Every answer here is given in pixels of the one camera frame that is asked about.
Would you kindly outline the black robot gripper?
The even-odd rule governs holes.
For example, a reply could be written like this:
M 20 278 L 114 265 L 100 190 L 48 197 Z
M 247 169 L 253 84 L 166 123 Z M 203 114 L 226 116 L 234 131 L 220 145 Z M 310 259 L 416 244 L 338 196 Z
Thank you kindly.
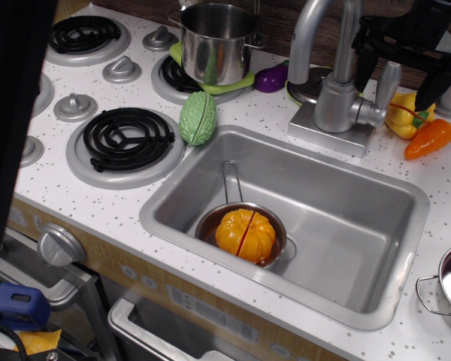
M 399 17 L 363 16 L 352 48 L 358 55 L 355 87 L 362 93 L 378 59 L 426 73 L 415 100 L 426 111 L 451 87 L 451 1 L 415 1 Z

